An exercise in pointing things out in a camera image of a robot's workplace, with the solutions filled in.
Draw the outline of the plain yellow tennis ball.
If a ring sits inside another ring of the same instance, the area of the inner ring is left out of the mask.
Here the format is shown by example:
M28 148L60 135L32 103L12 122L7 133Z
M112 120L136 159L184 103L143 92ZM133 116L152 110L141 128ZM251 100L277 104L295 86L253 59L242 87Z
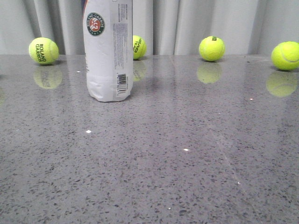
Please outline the plain yellow tennis ball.
M294 70L299 66L299 43L282 42L271 53L273 65L280 70Z

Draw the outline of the white tennis ball can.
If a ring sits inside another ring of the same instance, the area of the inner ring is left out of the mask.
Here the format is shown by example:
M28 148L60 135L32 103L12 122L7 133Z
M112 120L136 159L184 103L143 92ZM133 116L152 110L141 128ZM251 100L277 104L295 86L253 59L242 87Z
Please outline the white tennis ball can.
M123 101L134 79L132 1L86 0L83 33L89 94L100 102Z

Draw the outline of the Wilson tennis ball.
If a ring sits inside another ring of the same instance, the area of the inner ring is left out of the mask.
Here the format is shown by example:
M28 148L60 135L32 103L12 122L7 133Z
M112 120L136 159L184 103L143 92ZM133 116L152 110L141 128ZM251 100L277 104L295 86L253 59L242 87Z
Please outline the Wilson tennis ball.
M206 61L217 61L225 53L224 41L216 36L208 36L199 44L199 54Z

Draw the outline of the grey curtain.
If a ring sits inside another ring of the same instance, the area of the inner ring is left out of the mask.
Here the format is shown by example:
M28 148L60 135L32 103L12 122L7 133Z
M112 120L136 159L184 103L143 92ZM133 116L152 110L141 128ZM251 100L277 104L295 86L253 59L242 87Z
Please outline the grey curtain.
M52 39L61 54L82 55L82 0L3 0L0 52L21 55L37 37ZM202 39L220 37L228 55L270 54L299 40L296 0L135 0L133 34L148 55L194 55Z

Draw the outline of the Roland Garros tennis ball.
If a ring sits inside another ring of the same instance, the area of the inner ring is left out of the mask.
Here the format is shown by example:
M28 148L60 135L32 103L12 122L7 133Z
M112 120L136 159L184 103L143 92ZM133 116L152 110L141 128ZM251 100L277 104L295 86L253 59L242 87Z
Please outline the Roland Garros tennis ball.
M28 47L31 59L41 65L53 64L59 57L57 44L49 38L38 37Z

